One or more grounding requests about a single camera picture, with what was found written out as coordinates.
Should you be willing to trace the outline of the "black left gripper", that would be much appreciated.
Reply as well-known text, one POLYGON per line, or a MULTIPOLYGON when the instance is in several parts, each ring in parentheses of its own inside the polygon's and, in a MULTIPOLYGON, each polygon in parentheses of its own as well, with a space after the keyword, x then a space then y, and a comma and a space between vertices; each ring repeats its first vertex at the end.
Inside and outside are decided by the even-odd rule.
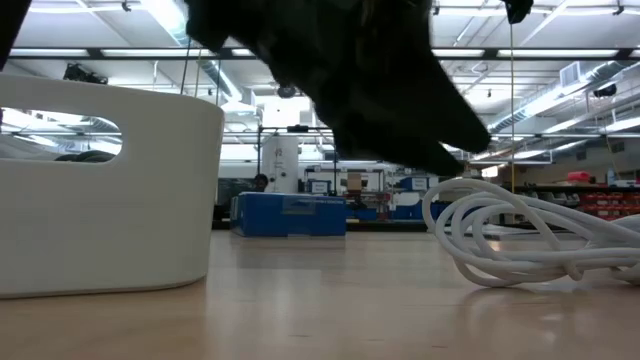
POLYGON ((342 159, 456 176, 440 143, 478 153, 491 136, 430 48, 432 0, 184 0, 187 33, 217 51, 247 48, 309 96, 342 159))

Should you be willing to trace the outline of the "white cylindrical tank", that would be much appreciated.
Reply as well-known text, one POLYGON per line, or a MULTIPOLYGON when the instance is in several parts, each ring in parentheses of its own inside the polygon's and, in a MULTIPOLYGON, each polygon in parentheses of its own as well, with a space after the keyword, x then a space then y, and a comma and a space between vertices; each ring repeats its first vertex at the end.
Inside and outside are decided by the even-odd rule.
POLYGON ((261 172, 267 176, 265 191, 294 194, 298 192, 299 143, 297 137, 273 136, 262 149, 261 172))

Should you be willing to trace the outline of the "blue box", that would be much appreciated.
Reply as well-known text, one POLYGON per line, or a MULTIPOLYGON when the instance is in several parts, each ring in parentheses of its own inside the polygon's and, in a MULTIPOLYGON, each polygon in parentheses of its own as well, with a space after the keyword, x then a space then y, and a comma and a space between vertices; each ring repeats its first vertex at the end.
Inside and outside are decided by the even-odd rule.
POLYGON ((244 237, 346 234, 346 201, 308 194, 243 192, 230 208, 230 229, 244 237))

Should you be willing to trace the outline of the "black overhead fixture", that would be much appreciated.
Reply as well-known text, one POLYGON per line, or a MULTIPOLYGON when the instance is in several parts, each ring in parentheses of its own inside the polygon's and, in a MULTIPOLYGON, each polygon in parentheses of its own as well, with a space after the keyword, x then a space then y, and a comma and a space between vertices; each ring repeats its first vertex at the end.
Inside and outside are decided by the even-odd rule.
POLYGON ((521 23, 531 13, 534 0, 501 0, 510 25, 521 23))

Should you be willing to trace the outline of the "shelf with red bins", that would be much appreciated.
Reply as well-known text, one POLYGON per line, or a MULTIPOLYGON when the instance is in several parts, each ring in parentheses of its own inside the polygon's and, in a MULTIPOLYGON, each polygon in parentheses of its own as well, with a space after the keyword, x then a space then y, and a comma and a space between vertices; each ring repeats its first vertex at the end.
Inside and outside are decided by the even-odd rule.
POLYGON ((519 195, 578 210, 604 220, 640 214, 640 187, 516 186, 519 195))

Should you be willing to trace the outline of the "white plastic bin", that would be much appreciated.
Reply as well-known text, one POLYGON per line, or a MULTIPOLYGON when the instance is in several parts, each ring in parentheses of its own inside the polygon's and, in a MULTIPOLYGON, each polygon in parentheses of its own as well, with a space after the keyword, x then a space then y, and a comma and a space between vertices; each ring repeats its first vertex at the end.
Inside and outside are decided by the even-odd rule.
POLYGON ((223 110, 184 95, 0 74, 0 105, 114 121, 103 163, 0 159, 0 299, 188 285, 208 272, 223 110))

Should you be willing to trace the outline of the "silver ventilation duct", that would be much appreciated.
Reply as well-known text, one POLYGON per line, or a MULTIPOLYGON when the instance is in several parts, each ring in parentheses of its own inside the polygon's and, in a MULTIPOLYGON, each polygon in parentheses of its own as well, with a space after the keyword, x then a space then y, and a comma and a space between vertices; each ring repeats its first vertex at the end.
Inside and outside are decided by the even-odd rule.
POLYGON ((498 133, 513 124, 535 117, 571 96, 615 83, 625 72, 640 66, 640 61, 575 61, 559 71, 559 79, 540 91, 516 102, 491 120, 487 129, 498 133))

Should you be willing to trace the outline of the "black overhead frame beam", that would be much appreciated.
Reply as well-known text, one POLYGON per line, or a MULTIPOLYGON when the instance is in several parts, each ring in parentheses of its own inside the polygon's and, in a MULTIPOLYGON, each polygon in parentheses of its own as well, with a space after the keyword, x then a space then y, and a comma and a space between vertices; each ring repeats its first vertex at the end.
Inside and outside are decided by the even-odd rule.
MULTIPOLYGON (((640 47, 635 48, 434 48, 434 55, 446 61, 640 61, 640 47)), ((224 47, 217 52, 179 47, 161 48, 13 48, 9 59, 20 60, 256 60, 247 48, 224 47)))

